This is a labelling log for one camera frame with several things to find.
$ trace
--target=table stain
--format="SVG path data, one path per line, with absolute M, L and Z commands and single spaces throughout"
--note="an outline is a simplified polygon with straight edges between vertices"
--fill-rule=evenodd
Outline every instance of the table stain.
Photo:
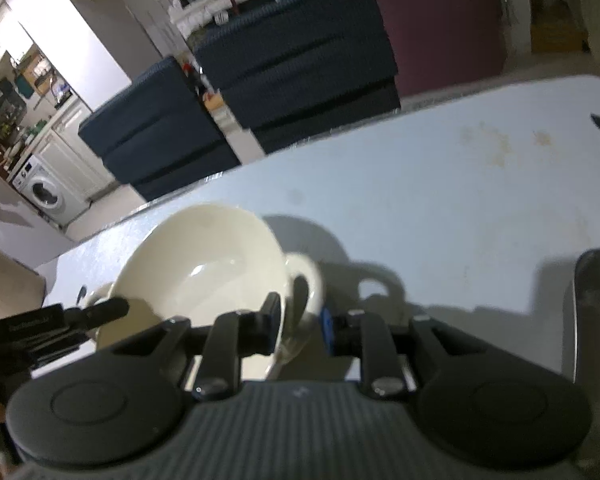
M 554 143 L 551 135 L 547 132 L 534 132 L 534 137 L 536 138 L 534 141 L 536 146 L 551 146 Z
M 513 153 L 513 149 L 509 142 L 509 136 L 503 134 L 495 126 L 491 126 L 490 124 L 481 121 L 477 128 L 463 126 L 460 129 L 460 144 L 467 146 L 474 142 L 477 136 L 493 139 L 495 141 L 494 149 L 491 148 L 490 152 L 487 154 L 487 164 L 504 168 L 507 161 L 507 155 Z
M 482 131 L 489 137 L 496 140 L 496 153 L 490 158 L 490 164 L 492 166 L 498 166 L 504 168 L 507 161 L 507 155 L 513 153 L 511 144 L 509 143 L 509 136 L 498 131 L 497 128 L 490 126 L 488 128 L 481 128 Z

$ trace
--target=washing machine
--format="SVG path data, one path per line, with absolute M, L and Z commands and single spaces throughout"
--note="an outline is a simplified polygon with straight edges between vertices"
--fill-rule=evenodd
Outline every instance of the washing machine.
M 89 207 L 78 192 L 60 182 L 35 155 L 29 157 L 13 179 L 13 187 L 62 227 Z

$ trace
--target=white door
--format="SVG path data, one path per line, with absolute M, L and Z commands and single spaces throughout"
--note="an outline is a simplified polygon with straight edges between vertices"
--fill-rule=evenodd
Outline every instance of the white door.
M 0 45 L 16 63 L 21 62 L 33 46 L 33 41 L 6 4 L 0 6 Z
M 101 176 L 85 164 L 53 130 L 37 146 L 35 154 L 63 184 L 83 199 L 90 198 L 106 185 Z
M 69 106 L 58 118 L 53 130 L 64 142 L 78 155 L 87 166 L 96 173 L 100 179 L 100 189 L 103 189 L 115 179 L 109 170 L 104 167 L 100 158 L 91 151 L 84 141 L 78 136 L 78 128 L 91 111 L 80 99 Z

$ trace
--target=maroon chair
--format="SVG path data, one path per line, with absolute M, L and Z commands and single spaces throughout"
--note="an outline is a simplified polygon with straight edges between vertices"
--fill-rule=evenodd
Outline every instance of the maroon chair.
M 498 75 L 506 58 L 500 0 L 376 0 L 400 96 Z

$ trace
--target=mug handle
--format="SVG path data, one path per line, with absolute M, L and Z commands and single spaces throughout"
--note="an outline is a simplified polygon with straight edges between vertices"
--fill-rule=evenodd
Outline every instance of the mug handle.
M 87 301 L 84 302 L 84 306 L 93 306 L 96 304 L 96 302 L 108 298 L 112 286 L 113 282 L 105 283 L 104 285 L 99 286 L 96 290 L 94 290 L 91 294 L 87 296 Z M 89 330 L 87 332 L 87 335 L 91 339 L 96 341 L 96 338 L 98 336 L 98 329 L 94 328 L 93 330 Z
M 306 299 L 304 312 L 293 328 L 292 335 L 281 341 L 278 359 L 281 364 L 286 364 L 296 357 L 306 345 L 315 325 L 320 319 L 320 312 L 324 306 L 324 285 L 320 270 L 315 262 L 300 253 L 285 253 L 285 267 L 289 277 L 293 280 L 304 278 L 307 282 L 309 293 Z

